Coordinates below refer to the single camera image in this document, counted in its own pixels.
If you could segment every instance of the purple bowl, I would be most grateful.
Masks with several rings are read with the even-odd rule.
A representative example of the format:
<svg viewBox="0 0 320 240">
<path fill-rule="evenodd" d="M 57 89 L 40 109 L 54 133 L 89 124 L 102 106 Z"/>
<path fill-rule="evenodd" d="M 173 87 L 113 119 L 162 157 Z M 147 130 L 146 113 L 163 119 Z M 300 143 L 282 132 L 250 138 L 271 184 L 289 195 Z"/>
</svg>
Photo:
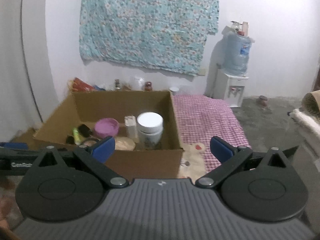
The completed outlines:
<svg viewBox="0 0 320 240">
<path fill-rule="evenodd" d="M 94 126 L 94 135 L 99 138 L 116 136 L 119 131 L 119 123 L 113 118 L 103 118 L 97 121 Z"/>
</svg>

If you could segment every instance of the cardboard box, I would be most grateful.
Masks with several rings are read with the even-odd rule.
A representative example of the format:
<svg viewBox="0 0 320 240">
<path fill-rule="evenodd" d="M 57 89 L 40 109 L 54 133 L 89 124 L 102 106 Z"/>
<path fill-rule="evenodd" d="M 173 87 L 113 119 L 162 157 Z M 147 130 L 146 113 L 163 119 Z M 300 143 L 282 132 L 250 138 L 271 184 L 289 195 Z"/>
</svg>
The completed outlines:
<svg viewBox="0 0 320 240">
<path fill-rule="evenodd" d="M 133 178 L 176 178 L 182 156 L 178 126 L 169 91 L 93 91 L 70 94 L 38 130 L 34 139 L 39 146 L 54 145 L 73 149 L 66 137 L 81 123 L 90 128 L 101 118 L 114 118 L 120 123 L 119 136 L 126 136 L 124 117 L 143 112 L 156 112 L 164 119 L 160 149 L 118 151 L 106 165 L 118 174 Z"/>
</svg>

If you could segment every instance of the wall outlet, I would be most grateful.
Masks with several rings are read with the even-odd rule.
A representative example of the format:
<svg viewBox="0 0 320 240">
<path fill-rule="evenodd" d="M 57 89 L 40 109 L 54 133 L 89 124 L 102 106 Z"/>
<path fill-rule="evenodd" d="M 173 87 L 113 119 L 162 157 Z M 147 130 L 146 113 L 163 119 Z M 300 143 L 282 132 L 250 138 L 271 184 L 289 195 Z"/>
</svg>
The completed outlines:
<svg viewBox="0 0 320 240">
<path fill-rule="evenodd" d="M 205 76 L 207 70 L 205 68 L 200 68 L 198 72 L 198 76 Z"/>
</svg>

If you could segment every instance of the water bottle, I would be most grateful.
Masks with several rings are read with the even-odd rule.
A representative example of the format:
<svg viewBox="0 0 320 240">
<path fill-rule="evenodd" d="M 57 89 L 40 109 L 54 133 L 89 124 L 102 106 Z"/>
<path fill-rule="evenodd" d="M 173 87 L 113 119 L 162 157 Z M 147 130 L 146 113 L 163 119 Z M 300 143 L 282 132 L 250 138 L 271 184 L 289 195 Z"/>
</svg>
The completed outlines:
<svg viewBox="0 0 320 240">
<path fill-rule="evenodd" d="M 223 63 L 224 71 L 234 76 L 243 76 L 247 72 L 252 42 L 249 37 L 234 32 L 230 32 L 227 39 L 227 50 Z"/>
</svg>

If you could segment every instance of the white wall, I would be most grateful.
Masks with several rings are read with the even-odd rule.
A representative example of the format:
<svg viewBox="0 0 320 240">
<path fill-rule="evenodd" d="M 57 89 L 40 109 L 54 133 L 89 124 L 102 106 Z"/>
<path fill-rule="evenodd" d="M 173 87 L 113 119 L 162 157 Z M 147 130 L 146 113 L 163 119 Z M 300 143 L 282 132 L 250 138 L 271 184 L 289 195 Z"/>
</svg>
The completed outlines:
<svg viewBox="0 0 320 240">
<path fill-rule="evenodd" d="M 203 94 L 212 88 L 216 63 L 223 62 L 221 31 L 230 20 L 248 21 L 249 35 L 256 40 L 249 60 L 246 95 L 302 97 L 310 91 L 320 54 L 320 0 L 220 0 L 219 33 L 209 36 L 202 67 L 209 77 L 192 78 L 166 71 L 137 69 L 113 63 L 84 66 L 78 49 L 81 0 L 46 0 L 47 47 L 58 99 L 75 76 L 89 83 L 111 85 L 115 78 L 131 75 L 152 81 L 154 89 L 188 86 Z"/>
<path fill-rule="evenodd" d="M 45 29 L 45 0 L 22 0 L 22 37 L 26 67 L 42 120 L 58 105 L 49 65 Z"/>
<path fill-rule="evenodd" d="M 0 141 L 40 125 L 23 60 L 21 0 L 0 0 Z"/>
</svg>

